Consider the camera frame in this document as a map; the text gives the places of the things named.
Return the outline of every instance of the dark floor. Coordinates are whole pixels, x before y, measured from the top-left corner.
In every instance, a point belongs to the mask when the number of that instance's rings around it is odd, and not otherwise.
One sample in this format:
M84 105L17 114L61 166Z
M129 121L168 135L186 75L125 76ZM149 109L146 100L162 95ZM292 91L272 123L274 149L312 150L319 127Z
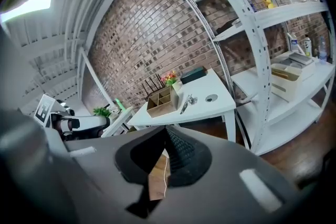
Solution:
M323 97L324 93L319 92L313 99L316 103L321 104ZM202 122L184 127L227 138L225 123L220 121ZM278 168L290 181L302 188L316 179L321 170L323 156L330 149L336 147L335 130L336 103L329 100L318 123L312 124L292 141L261 157ZM237 143L243 145L239 128L237 128ZM150 175L151 199L163 197L165 162L166 159L162 156Z

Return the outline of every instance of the small wooden box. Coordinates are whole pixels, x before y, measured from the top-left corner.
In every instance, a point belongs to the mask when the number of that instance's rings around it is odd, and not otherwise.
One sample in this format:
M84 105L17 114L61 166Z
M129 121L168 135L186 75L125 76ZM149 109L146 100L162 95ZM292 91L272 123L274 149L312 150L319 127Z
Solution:
M147 112L152 117L162 116L177 110L179 96L172 86L166 87L148 99Z

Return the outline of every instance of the white box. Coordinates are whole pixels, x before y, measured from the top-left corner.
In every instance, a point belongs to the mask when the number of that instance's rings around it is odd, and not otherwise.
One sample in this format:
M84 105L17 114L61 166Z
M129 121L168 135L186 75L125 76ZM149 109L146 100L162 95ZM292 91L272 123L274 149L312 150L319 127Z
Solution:
M289 76L288 79L285 79L272 74L272 93L288 102L292 101L297 94L297 89L302 84L302 70L291 66L285 66L280 63L272 64L271 68L283 70Z
M311 59L313 60L313 62L308 65L304 65L302 63L289 59L288 57L290 54L292 54L291 51L286 51L285 53L272 59L271 63L280 63L285 66L291 66L291 67L301 69L302 70L302 74L301 74L302 81L308 79L310 76L312 76L315 73L315 69L316 69L315 61L317 61L318 59L312 57Z

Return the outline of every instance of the cable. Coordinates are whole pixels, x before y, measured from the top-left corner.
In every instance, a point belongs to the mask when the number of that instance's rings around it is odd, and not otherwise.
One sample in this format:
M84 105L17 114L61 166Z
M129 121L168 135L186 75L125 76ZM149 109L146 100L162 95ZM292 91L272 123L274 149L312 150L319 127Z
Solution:
M167 164L168 164L168 157L166 157L166 167L164 168L164 174L163 174L163 181L165 184L165 189L164 189L164 196L166 197L166 190L167 190L167 183L166 183L166 169L167 169Z
M250 96L248 96L247 98L240 100L240 99L235 99L235 102L238 104L246 104L249 101L251 101L251 99L256 96L258 94L258 92L255 92L254 94L251 94Z

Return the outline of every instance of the potted plant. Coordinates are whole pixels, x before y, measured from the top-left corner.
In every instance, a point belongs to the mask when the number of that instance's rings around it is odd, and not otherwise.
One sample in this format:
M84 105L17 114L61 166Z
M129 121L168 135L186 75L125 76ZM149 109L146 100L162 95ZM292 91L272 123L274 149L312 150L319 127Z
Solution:
M179 85L176 77L176 72L175 71L170 71L167 75L163 76L161 78L161 81L167 86L173 86L174 90L177 92L181 86Z
M96 116L104 116L104 117L108 118L111 115L112 112L110 110L106 109L106 108L100 107L100 108L95 108L93 110L93 113Z

